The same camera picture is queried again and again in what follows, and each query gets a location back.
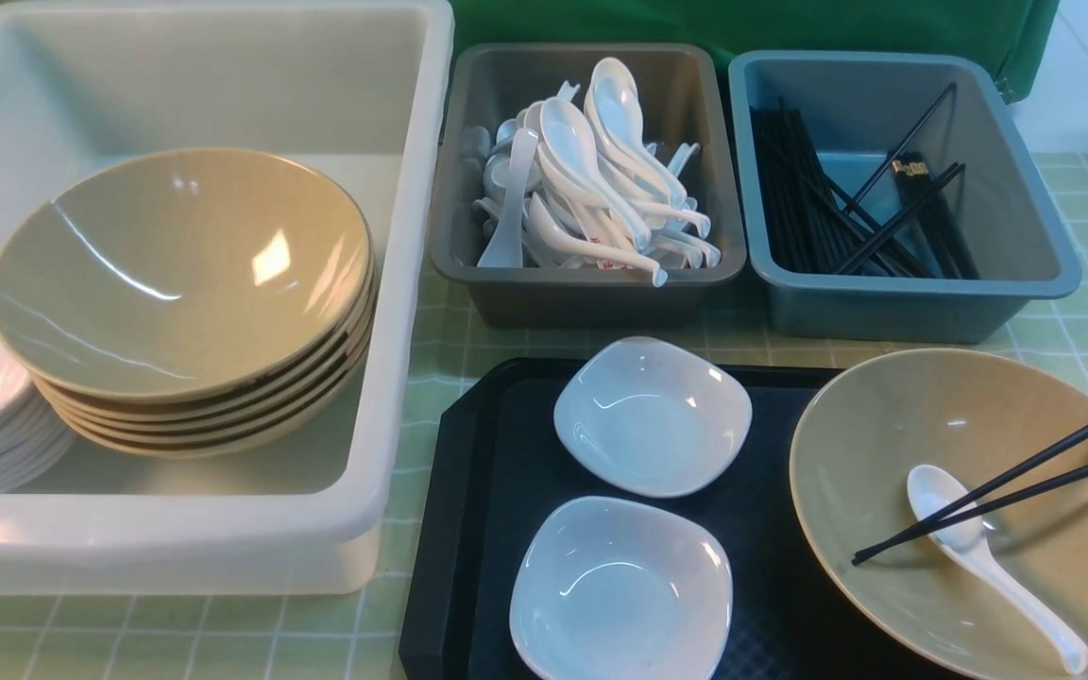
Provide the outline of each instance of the blue-gray plastic bin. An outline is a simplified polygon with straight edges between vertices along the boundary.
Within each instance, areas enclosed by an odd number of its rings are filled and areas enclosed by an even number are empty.
[[[966,171],[944,190],[980,281],[799,274],[778,267],[755,158],[750,108],[782,98],[802,113],[830,176],[854,193],[949,83],[906,150],[929,168]],[[729,65],[738,177],[750,260],[769,289],[771,325],[787,335],[911,343],[980,343],[1031,300],[1066,297],[1080,263],[1031,154],[989,75],[955,57],[869,52],[747,52]],[[882,194],[877,186],[873,194]],[[869,197],[871,205],[892,202]],[[885,221],[890,214],[876,214]]]

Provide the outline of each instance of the chopsticks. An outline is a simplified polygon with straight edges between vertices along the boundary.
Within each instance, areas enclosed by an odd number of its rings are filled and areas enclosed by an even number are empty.
[[[1000,486],[1005,485],[1013,481],[1015,477],[1019,477],[1027,473],[1030,469],[1039,468],[1046,461],[1054,459],[1055,456],[1061,455],[1061,453],[1070,450],[1070,448],[1075,447],[1076,444],[1085,442],[1088,440],[1088,423],[1087,425],[1080,426],[1073,434],[1065,436],[1065,438],[1060,440],[1058,443],[1050,445],[1050,447],[1043,448],[1040,453],[1028,457],[1025,461],[1021,461],[1015,465],[1014,468],[1007,469],[1005,472],[998,474],[998,477],[992,478],[991,481],[981,483],[973,491],[968,491],[967,494],[960,496],[953,503],[943,506],[939,511],[931,514],[931,516],[923,519],[922,521],[915,522],[915,524],[910,526],[910,528],[903,529],[894,534],[894,536],[881,541],[874,546],[864,547],[863,551],[855,553],[854,558],[851,559],[851,564],[858,567],[858,565],[864,564],[868,559],[874,558],[876,555],[888,551],[889,547],[894,547],[902,545],[902,543],[907,543],[915,539],[920,539],[927,536],[930,533],[936,533],[936,531],[959,524],[964,520],[968,520],[975,517],[981,516],[988,511],[994,511],[994,509],[1000,509],[1016,503],[1030,498],[1033,496],[1039,496],[1040,494],[1046,494],[1046,492],[1059,490],[1061,486],[1067,485],[1067,483],[1074,483],[1080,481],[1080,479],[1086,479],[1088,477],[1088,465],[1083,466],[1083,468],[1074,469],[1071,472],[1058,474],[1056,477],[1046,479],[1043,482],[1033,483],[1031,486],[1027,486],[1026,490],[1015,491],[1013,494],[1002,496],[1002,498],[990,500],[988,504],[982,504],[976,508],[968,509],[967,511],[962,511],[959,514],[951,514],[959,511],[967,504],[975,503],[977,498],[989,494],[990,491],[997,490]]]

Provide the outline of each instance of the black tray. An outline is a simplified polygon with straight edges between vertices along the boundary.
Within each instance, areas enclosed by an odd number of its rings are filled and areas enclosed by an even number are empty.
[[[398,653],[407,680],[531,680],[510,641],[519,561],[566,500],[642,500],[712,531],[733,569],[733,623],[717,679],[957,679],[876,628],[821,571],[787,481],[791,432],[837,370],[725,367],[755,420],[738,460],[684,498],[640,498],[586,472],[553,430],[581,361],[503,362],[441,419]]]

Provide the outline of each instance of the plastic container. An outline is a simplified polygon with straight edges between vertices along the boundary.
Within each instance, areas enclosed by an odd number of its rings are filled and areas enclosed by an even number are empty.
[[[254,452],[78,442],[0,495],[0,594],[341,593],[375,569],[450,61],[444,0],[72,0],[0,8],[0,248],[107,163],[254,147],[344,186],[381,265],[362,379]]]
[[[775,263],[763,211],[750,108],[798,108],[821,164],[857,189],[949,83],[907,147],[932,171],[966,163],[944,190],[981,281],[795,274]],[[1030,300],[1066,297],[1080,265],[1039,171],[989,76],[955,57],[750,52],[729,65],[741,201],[753,268],[769,288],[771,325],[787,335],[979,343]],[[889,182],[888,190],[894,193]],[[895,201],[873,189],[873,203]],[[885,221],[890,214],[876,214]]]
[[[675,270],[662,288],[640,271],[479,269],[484,240],[470,208],[483,197],[483,164],[467,152],[466,131],[491,132],[529,103],[556,95],[561,83],[582,85],[604,57],[632,74],[644,110],[644,138],[668,159],[678,144],[698,141],[682,181],[713,219],[708,240],[725,256],[716,268]],[[468,288],[493,326],[658,326],[692,319],[713,285],[729,283],[746,263],[746,237],[733,181],[733,159],[713,60],[690,45],[479,45],[459,57],[448,100],[444,147],[431,210],[431,262]]]

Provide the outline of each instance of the spoon handle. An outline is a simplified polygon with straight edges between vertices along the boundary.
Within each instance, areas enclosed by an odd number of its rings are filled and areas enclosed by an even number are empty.
[[[1027,617],[1036,628],[1039,628],[1040,632],[1052,642],[1056,653],[1061,655],[1061,663],[1071,676],[1079,676],[1085,672],[1085,668],[1088,667],[1088,646],[1085,645],[1085,641],[1070,628],[1070,625],[1063,622],[1061,617],[1050,610],[1048,605],[1036,597],[1031,591],[1025,589],[1018,580],[1011,577],[1009,571],[1002,569],[988,549],[960,555],[950,547],[942,545],[941,547],[949,553],[951,558],[955,559],[960,567],[967,569],[973,576],[991,585],[994,591],[1001,594],[1001,597],[1005,597],[1006,602],[1018,608],[1023,616]]]

